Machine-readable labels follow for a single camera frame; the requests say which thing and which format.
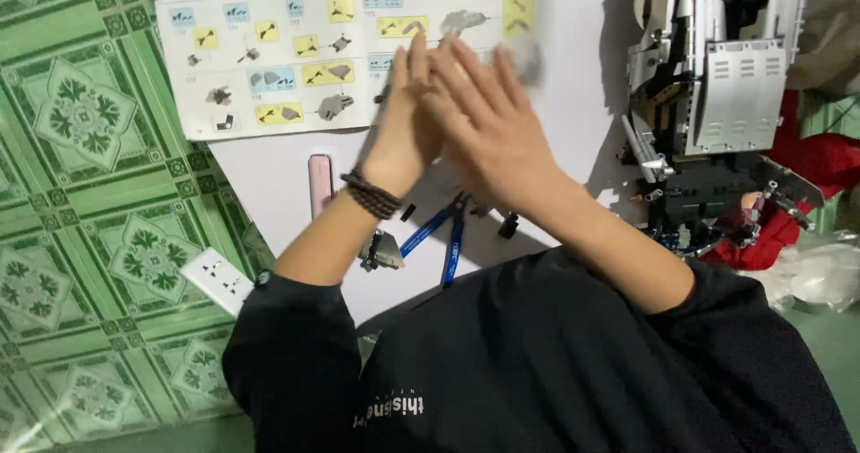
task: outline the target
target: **white wall socket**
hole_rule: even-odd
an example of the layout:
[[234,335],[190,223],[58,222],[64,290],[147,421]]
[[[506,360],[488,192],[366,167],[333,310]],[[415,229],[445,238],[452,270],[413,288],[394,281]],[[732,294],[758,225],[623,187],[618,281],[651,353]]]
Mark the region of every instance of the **white wall socket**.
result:
[[180,273],[234,317],[254,289],[253,282],[211,247],[185,263]]

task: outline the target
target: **beige cloth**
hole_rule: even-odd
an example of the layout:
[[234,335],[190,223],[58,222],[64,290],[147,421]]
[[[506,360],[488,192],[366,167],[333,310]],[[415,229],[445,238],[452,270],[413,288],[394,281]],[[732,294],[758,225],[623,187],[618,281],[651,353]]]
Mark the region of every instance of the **beige cloth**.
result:
[[860,0],[808,0],[788,88],[860,92]]

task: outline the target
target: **instruction page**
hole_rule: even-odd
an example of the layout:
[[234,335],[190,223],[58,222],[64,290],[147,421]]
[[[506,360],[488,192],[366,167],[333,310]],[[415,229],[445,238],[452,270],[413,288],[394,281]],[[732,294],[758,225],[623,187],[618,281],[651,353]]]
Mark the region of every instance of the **instruction page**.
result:
[[397,47],[454,32],[489,61],[534,36],[537,3],[159,0],[156,15],[183,131],[217,140],[370,126]]

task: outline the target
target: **pink phone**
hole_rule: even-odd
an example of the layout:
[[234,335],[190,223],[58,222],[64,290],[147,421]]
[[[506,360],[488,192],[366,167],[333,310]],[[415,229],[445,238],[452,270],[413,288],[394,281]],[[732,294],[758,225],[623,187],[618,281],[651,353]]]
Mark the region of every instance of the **pink phone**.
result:
[[308,160],[310,175],[310,216],[316,219],[331,203],[331,159],[325,154],[314,154]]

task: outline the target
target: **hand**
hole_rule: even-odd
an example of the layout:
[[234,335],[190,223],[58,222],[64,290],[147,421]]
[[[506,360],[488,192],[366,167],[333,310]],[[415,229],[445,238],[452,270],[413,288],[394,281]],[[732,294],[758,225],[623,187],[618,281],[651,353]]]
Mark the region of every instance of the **hand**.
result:
[[403,197],[438,156],[443,134],[418,105],[429,87],[426,35],[412,39],[409,54],[399,48],[394,57],[391,89],[376,143],[364,164],[367,181]]
[[450,51],[431,54],[430,66],[435,74],[421,105],[445,133],[446,159],[461,184],[527,218],[551,207],[555,193],[573,181],[553,160],[509,53],[497,47],[495,65],[488,67],[463,41],[454,41]]

